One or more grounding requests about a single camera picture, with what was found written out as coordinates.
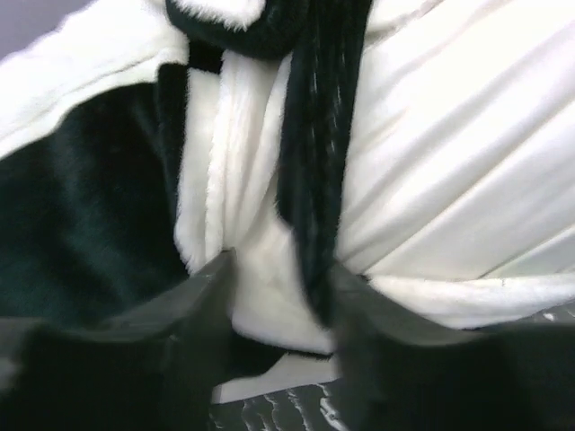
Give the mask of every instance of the blurry dark object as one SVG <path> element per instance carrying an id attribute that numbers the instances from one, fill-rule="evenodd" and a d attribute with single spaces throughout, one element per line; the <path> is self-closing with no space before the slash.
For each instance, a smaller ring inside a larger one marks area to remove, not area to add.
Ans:
<path id="1" fill-rule="evenodd" d="M 575 429 L 572 324 L 451 330 L 331 271 L 350 431 Z"/>
<path id="2" fill-rule="evenodd" d="M 224 381 L 234 254 L 96 330 L 0 321 L 0 429 L 201 430 Z"/>

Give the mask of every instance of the gray surface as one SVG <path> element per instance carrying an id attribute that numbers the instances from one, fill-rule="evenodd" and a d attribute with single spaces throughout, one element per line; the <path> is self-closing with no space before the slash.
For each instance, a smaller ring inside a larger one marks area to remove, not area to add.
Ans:
<path id="1" fill-rule="evenodd" d="M 0 58 L 54 30 L 89 0 L 0 0 Z"/>

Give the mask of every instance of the black and white garment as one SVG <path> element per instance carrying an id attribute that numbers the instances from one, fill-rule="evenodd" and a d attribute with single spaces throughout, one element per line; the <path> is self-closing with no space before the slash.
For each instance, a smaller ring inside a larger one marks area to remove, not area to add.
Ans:
<path id="1" fill-rule="evenodd" d="M 369 3 L 94 0 L 0 63 L 0 314 L 90 325 L 236 248 L 235 330 L 330 353 L 297 247 L 316 85 L 354 112 L 319 249 L 449 327 L 575 299 L 575 2 Z"/>

